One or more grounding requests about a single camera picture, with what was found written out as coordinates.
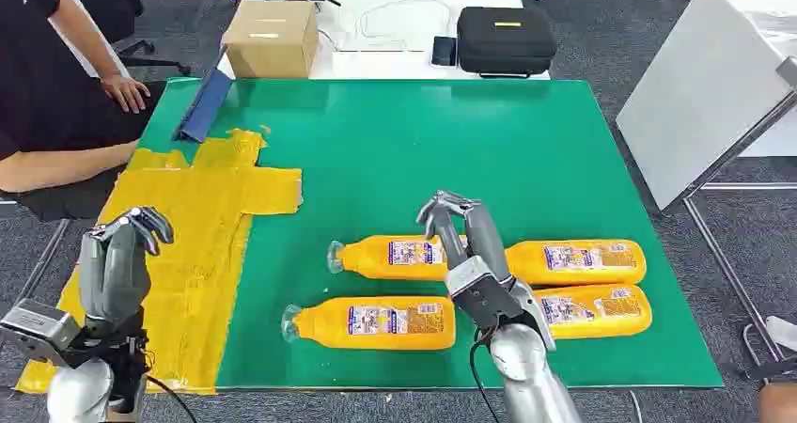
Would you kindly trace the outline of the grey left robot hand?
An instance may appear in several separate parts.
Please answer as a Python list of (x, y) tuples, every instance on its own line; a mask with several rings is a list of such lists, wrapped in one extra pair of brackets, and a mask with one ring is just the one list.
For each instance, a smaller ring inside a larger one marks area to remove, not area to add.
[(109, 337), (139, 314), (151, 287), (146, 259), (173, 242), (170, 222), (153, 207), (133, 207), (83, 235), (79, 294), (92, 337)]

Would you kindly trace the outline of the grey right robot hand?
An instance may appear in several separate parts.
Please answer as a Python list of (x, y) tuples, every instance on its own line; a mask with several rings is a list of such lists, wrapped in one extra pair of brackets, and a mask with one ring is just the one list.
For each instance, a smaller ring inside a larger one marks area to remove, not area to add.
[(528, 283), (510, 271), (500, 234), (480, 200), (439, 190), (421, 207), (416, 223), (425, 227), (428, 240), (439, 238), (445, 287), (477, 327), (517, 322), (536, 330), (547, 350), (555, 349), (541, 305)]

